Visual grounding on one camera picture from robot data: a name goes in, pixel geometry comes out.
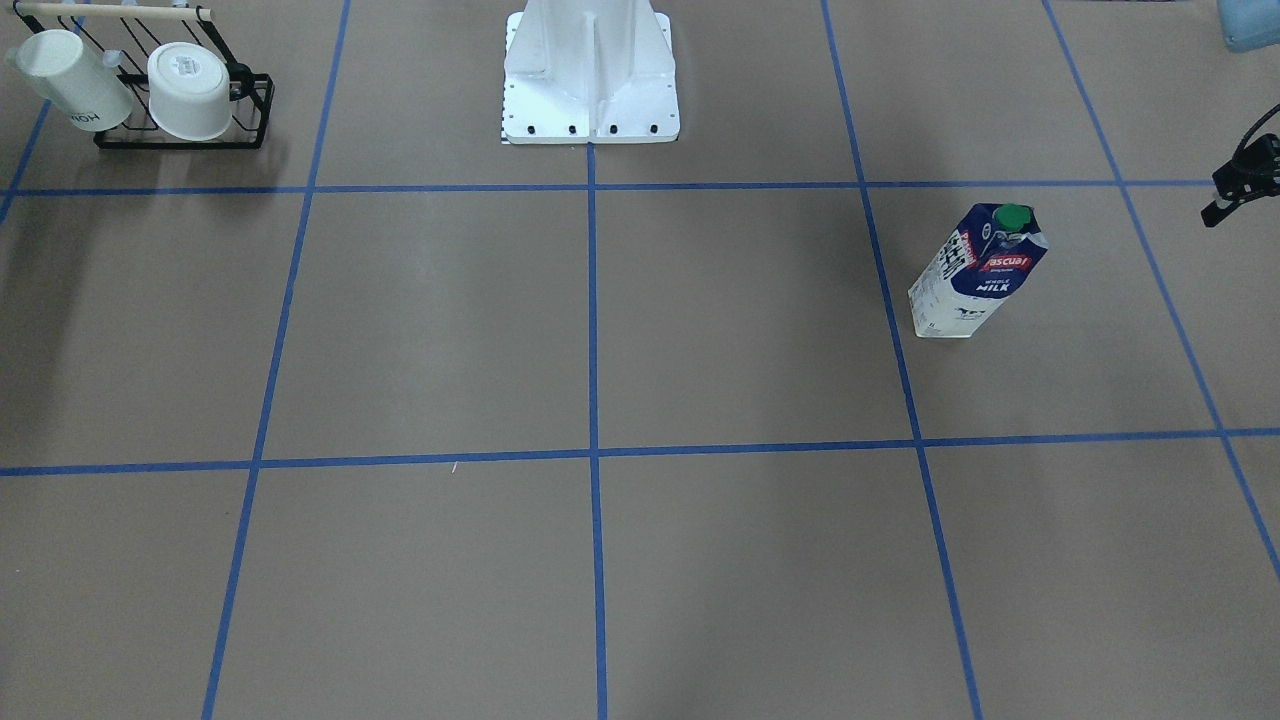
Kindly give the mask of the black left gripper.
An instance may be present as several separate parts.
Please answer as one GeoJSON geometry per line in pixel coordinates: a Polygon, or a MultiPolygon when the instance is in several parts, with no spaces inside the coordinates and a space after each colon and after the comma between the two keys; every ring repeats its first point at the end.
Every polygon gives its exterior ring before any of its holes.
{"type": "Polygon", "coordinates": [[[1238,208],[1279,195],[1279,137],[1245,140],[1213,174],[1213,200],[1201,210],[1206,228],[1215,228],[1238,208]]]}

